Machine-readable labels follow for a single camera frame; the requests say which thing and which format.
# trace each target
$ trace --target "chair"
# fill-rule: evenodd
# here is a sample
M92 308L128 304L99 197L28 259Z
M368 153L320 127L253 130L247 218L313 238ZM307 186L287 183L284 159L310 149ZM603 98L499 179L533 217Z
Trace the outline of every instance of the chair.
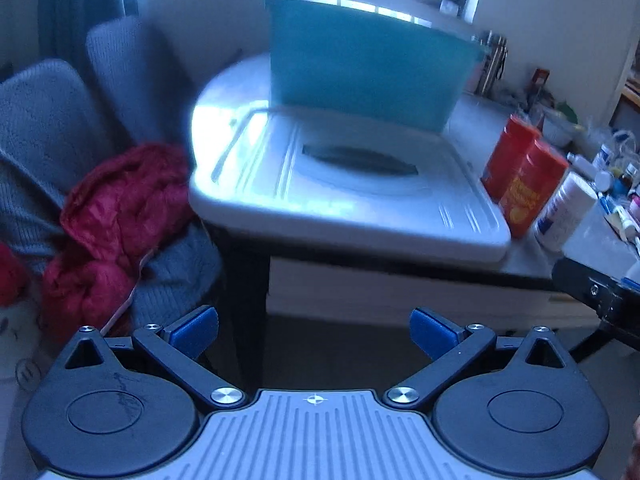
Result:
M86 51L95 82L135 143L187 145L196 89L164 35L136 16L94 27Z
M62 248L60 211L69 191L130 139L109 130L78 74L44 61L0 84L0 240L37 276ZM222 259L201 224L145 267L129 309L134 327L168 325L210 301Z

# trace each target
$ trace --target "person's hand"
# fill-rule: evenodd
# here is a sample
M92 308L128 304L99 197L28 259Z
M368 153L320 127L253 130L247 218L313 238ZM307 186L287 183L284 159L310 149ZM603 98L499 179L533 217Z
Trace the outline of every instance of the person's hand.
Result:
M622 480L640 480L640 416L634 423L634 446Z

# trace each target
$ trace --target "silver bolt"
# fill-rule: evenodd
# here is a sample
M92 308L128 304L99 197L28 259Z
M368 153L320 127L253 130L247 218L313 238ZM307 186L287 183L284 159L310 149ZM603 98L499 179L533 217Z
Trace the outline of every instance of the silver bolt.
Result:
M410 404L411 402L418 400L419 397L418 392L408 386L396 386L395 388L391 388L386 393L386 396L391 400L391 402L395 402L396 404Z
M242 397L243 395L240 390L230 388L229 386L218 388L211 393L211 399L218 404L235 404L236 402L240 402Z

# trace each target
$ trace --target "teal plastic bin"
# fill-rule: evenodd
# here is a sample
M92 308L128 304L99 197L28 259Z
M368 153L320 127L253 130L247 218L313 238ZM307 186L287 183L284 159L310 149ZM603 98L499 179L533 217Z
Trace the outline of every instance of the teal plastic bin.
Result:
M274 104L440 132L485 53L471 40L376 12L311 0L265 3Z

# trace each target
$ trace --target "red cloth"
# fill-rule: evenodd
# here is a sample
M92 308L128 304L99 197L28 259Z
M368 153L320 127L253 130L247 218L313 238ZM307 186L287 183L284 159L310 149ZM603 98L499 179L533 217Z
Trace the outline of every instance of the red cloth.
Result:
M66 342L102 328L129 297L140 261L193 217L183 150L146 144L95 168L66 199L60 223L72 238L43 275L42 322Z
M11 249L0 243L0 306L9 306L29 282L27 271Z

